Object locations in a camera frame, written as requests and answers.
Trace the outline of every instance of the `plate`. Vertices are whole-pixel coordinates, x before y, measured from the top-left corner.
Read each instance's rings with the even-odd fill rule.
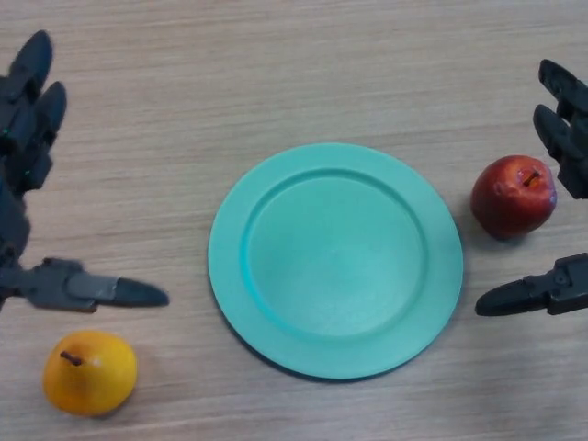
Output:
[[[456,225],[407,164],[367,147],[286,150],[243,176],[209,239],[232,329],[280,367],[320,379],[394,369],[443,331],[461,291]]]

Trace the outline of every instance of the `wooden table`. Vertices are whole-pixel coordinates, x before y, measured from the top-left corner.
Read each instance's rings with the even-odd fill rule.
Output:
[[[588,203],[559,207],[517,246],[469,215],[481,169],[544,159],[535,105],[550,58],[588,78],[585,0],[1,2],[0,65],[39,28],[69,108],[55,166],[28,196],[24,262],[78,257],[169,291],[157,311],[91,316],[9,301],[0,317],[2,441],[585,440],[586,312],[474,314],[485,290],[588,251]],[[421,356],[351,384],[292,378],[228,332],[207,277],[214,213],[250,167],[287,148],[343,141],[390,153],[450,207],[466,255],[454,319]],[[140,380],[107,420],[45,401],[40,376],[65,334],[133,343]]]

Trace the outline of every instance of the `table surface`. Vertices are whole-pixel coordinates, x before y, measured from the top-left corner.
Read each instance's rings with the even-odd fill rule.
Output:
[[[34,310],[0,320],[0,439],[572,440],[588,437],[585,312],[474,314],[485,290],[588,251],[588,203],[559,206],[519,244],[469,214],[481,169],[508,153],[548,162],[532,114],[554,100],[541,59],[588,78],[588,2],[2,0],[0,63],[47,29],[69,107],[55,166],[28,195],[23,257],[83,259],[171,295],[149,311]],[[390,153],[447,202],[465,251],[458,309],[412,363],[324,384],[278,372],[228,332],[209,288],[216,209],[267,156],[342,141]],[[40,377],[65,334],[96,328],[136,348],[140,379],[108,419],[54,410]]]

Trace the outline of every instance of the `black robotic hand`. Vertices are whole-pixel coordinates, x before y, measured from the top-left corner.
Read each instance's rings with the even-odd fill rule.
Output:
[[[563,67],[543,60],[539,81],[558,100],[556,112],[537,106],[539,139],[560,165],[558,179],[576,199],[588,198],[588,87]],[[527,276],[488,291],[476,304],[483,316],[547,309],[551,315],[588,308],[588,254],[556,261],[542,276]]]
[[[558,179],[576,199],[588,198],[588,87],[558,64],[543,60],[539,81],[558,100],[556,112],[537,106],[533,122]]]
[[[30,233],[23,198],[40,189],[51,170],[50,149],[67,106],[61,83],[41,93],[51,61],[51,40],[42,30],[22,47],[7,76],[0,76],[0,307],[8,297],[62,311],[94,312],[99,304],[167,305],[167,295],[157,287],[91,275],[75,260],[47,258],[30,270],[18,262]]]

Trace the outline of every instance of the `pear stem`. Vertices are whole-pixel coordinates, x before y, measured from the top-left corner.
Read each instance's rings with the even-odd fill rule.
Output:
[[[540,176],[539,172],[537,170],[533,170],[533,173],[531,174],[530,177],[528,177],[527,179],[525,179],[525,182],[523,182],[523,185],[525,187],[529,187],[529,185],[531,184],[531,182],[533,182],[534,179],[538,178]]]
[[[74,366],[80,366],[84,363],[84,360],[79,356],[73,356],[67,351],[62,351],[59,356],[61,358],[65,358],[67,361],[72,363]]]

